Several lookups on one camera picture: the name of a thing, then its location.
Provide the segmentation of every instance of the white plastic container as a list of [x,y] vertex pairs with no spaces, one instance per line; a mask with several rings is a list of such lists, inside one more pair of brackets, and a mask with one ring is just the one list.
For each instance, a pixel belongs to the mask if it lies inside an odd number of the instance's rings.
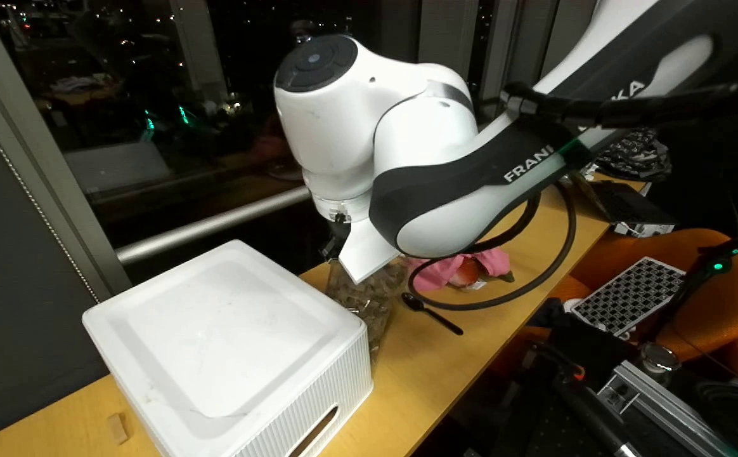
[[241,240],[84,325],[162,455],[320,455],[370,394],[365,325]]

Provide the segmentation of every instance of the perforated metal plate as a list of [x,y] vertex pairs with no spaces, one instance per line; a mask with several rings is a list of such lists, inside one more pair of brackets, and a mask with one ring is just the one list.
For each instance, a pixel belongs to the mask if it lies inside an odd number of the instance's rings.
[[643,255],[590,292],[573,313],[589,325],[627,339],[640,320],[671,300],[681,274],[663,261]]

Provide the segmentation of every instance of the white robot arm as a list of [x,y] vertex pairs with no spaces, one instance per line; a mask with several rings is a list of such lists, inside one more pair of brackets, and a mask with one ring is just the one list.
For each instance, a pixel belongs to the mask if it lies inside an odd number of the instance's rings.
[[[533,90],[663,95],[725,64],[738,51],[736,24],[738,3],[604,0],[577,45]],[[454,71],[388,60],[348,36],[292,51],[273,95],[317,211],[349,224],[340,261],[354,282],[397,254],[439,258],[472,247],[610,135],[516,115],[477,132]]]

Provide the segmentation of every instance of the wooden desk surface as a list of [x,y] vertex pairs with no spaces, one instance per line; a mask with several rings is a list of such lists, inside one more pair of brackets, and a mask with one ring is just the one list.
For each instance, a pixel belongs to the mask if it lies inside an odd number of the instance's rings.
[[[540,306],[554,282],[594,247],[605,224],[577,214],[576,243],[566,263],[530,294],[481,313],[444,313],[464,328],[452,334],[430,316],[396,306],[392,325],[374,360],[370,398],[345,423],[323,455],[408,455],[439,423],[448,406],[488,365],[502,344]],[[506,250],[515,285],[488,285],[478,292],[444,292],[439,300],[468,302],[496,296],[540,274],[557,254],[566,236],[566,208],[550,187],[524,234]],[[327,272],[317,267],[304,274],[313,286]],[[155,455],[148,436],[116,390],[112,376],[60,398],[57,404],[0,431],[0,457],[147,457]]]

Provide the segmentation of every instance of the pink object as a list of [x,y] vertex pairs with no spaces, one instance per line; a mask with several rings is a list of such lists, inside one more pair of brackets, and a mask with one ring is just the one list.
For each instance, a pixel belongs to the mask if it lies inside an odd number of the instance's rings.
[[486,276],[505,276],[512,272],[512,258],[506,250],[502,248],[486,248],[486,250],[477,250],[477,254],[455,254],[455,255],[445,255],[430,267],[425,267],[414,282],[415,290],[421,292],[430,292],[430,290],[440,290],[448,285],[448,278],[455,276],[455,272],[462,269],[462,263],[467,258],[474,258],[477,263],[481,263]]

